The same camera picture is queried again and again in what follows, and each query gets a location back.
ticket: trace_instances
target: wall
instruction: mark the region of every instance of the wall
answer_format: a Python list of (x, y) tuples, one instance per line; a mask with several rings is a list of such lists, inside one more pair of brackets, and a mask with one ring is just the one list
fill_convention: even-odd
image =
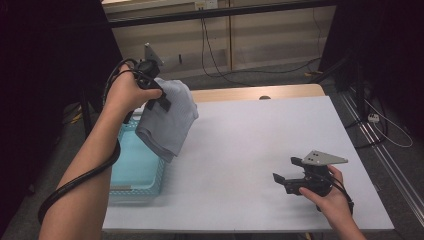
[[(103, 6), (109, 19), (117, 19), (193, 11), (193, 2), (125, 1)], [(218, 5), (239, 7), (277, 2), (284, 1), (220, 0)], [(320, 56), (334, 11), (335, 7), (322, 7), (220, 17), (206, 19), (205, 23), (219, 69), (237, 70), (307, 61)], [(142, 57), (143, 44), (149, 42), (166, 62), (161, 76), (176, 78), (204, 74), (201, 20), (117, 28), (113, 32), (124, 57)], [(206, 41), (203, 49), (207, 71), (216, 72)]]

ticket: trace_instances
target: metal frame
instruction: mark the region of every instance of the metal frame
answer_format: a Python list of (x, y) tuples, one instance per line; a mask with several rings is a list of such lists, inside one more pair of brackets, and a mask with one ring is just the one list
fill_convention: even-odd
[(228, 7), (228, 8), (209, 9), (209, 10), (202, 10), (202, 11), (190, 11), (190, 12), (173, 13), (173, 14), (148, 16), (148, 17), (122, 18), (122, 19), (110, 20), (109, 22), (87, 23), (84, 25), (68, 25), (65, 27), (58, 28), (58, 30), (121, 28), (121, 27), (131, 27), (131, 26), (148, 25), (148, 24), (155, 24), (155, 23), (187, 21), (187, 20), (202, 19), (202, 18), (227, 17), (227, 16), (254, 14), (254, 13), (326, 7), (326, 6), (334, 6), (341, 2), (342, 2), (341, 0), (303, 0), (303, 1), (291, 1), (291, 2), (284, 2), (284, 3), (266, 4), (266, 5), (253, 5), (253, 6), (245, 6), (245, 7)]

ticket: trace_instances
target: forearm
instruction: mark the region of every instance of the forearm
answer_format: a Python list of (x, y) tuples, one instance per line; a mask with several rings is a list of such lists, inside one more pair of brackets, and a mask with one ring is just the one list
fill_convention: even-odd
[(353, 219), (330, 223), (341, 240), (364, 240), (366, 239), (359, 230)]
[[(58, 188), (98, 167), (112, 154), (123, 113), (105, 109), (69, 165)], [(40, 239), (99, 239), (107, 209), (111, 169), (79, 185), (47, 212)]]

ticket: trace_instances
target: electrical outlet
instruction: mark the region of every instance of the electrical outlet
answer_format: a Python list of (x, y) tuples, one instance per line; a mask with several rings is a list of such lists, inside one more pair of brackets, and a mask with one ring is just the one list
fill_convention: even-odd
[(206, 0), (206, 8), (205, 9), (215, 9), (218, 8), (218, 0)]
[(194, 2), (194, 10), (199, 11), (206, 9), (206, 2), (205, 1), (196, 1)]

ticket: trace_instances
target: dark background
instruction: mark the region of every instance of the dark background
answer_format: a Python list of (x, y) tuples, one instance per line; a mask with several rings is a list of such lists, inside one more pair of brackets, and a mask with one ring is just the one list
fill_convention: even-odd
[(327, 70), (351, 53), (351, 61), (335, 74), (346, 90), (356, 81), (360, 63), (364, 78), (392, 107), (412, 135), (424, 137), (424, 28), (419, 1), (342, 1), (337, 7), (320, 69)]
[(107, 21), (98, 0), (0, 2), (1, 236), (60, 136), (64, 107), (84, 87), (100, 111), (121, 54), (110, 29), (55, 30)]

